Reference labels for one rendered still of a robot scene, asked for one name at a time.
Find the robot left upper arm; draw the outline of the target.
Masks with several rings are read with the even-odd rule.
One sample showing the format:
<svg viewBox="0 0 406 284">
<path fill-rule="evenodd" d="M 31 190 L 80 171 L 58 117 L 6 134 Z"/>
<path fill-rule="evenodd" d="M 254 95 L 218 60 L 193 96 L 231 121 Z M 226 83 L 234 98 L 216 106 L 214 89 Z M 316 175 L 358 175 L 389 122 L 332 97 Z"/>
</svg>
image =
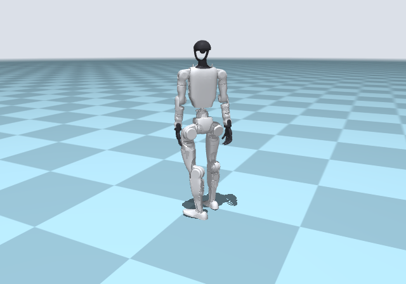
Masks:
<svg viewBox="0 0 406 284">
<path fill-rule="evenodd" d="M 178 98 L 179 98 L 179 104 L 184 105 L 187 102 L 187 98 L 185 97 L 186 93 L 186 80 L 189 78 L 190 75 L 190 69 L 184 69 L 180 70 L 177 75 L 177 92 L 178 92 Z"/>
</svg>

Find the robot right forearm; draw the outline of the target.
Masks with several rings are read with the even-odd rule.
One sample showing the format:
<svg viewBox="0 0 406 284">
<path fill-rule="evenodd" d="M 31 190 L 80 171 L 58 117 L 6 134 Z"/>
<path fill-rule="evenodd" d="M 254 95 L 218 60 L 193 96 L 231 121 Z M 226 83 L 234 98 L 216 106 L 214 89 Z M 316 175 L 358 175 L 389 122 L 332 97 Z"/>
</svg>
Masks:
<svg viewBox="0 0 406 284">
<path fill-rule="evenodd" d="M 226 94 L 227 95 L 227 94 Z M 229 100 L 228 100 L 228 95 L 227 95 L 227 102 L 223 103 L 221 105 L 221 110 L 222 110 L 222 118 L 223 118 L 223 124 L 227 126 L 227 120 L 231 120 L 230 118 L 230 109 L 229 109 Z M 232 120 L 231 120 L 232 123 Z"/>
</svg>

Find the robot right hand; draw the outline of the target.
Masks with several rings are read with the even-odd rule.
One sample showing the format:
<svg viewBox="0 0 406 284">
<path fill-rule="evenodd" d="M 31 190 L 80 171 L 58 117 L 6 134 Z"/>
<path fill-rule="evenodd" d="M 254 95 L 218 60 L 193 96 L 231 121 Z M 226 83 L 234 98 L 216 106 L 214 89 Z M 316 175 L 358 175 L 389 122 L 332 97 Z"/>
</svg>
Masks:
<svg viewBox="0 0 406 284">
<path fill-rule="evenodd" d="M 224 125 L 224 127 L 226 128 L 225 133 L 222 137 L 222 139 L 223 139 L 226 136 L 225 142 L 222 143 L 224 145 L 228 145 L 229 143 L 232 142 L 232 130 L 230 128 L 231 126 L 232 126 L 231 120 L 227 120 L 227 126 Z"/>
</svg>

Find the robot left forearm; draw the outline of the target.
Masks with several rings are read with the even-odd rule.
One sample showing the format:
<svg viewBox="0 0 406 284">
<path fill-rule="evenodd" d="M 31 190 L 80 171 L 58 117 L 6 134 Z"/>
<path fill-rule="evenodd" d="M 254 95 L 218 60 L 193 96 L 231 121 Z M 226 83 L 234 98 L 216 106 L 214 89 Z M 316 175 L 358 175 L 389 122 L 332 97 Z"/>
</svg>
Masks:
<svg viewBox="0 0 406 284">
<path fill-rule="evenodd" d="M 175 116 L 174 116 L 174 119 L 175 119 L 174 126 L 175 126 L 175 128 L 176 128 L 177 123 L 180 123 L 181 127 L 182 127 L 181 121 L 183 120 L 183 111 L 184 111 L 184 107 L 179 104 L 179 98 L 178 98 L 178 96 L 176 96 L 175 97 Z"/>
</svg>

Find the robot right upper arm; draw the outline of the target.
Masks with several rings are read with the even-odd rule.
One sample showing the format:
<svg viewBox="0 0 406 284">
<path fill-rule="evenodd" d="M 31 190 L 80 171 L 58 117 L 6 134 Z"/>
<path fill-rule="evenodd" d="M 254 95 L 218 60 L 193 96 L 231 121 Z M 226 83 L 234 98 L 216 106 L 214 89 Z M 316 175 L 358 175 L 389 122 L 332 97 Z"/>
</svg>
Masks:
<svg viewBox="0 0 406 284">
<path fill-rule="evenodd" d="M 218 72 L 218 87 L 219 87 L 219 95 L 218 95 L 218 101 L 220 103 L 227 102 L 227 74 L 224 70 L 222 69 L 216 69 Z"/>
</svg>

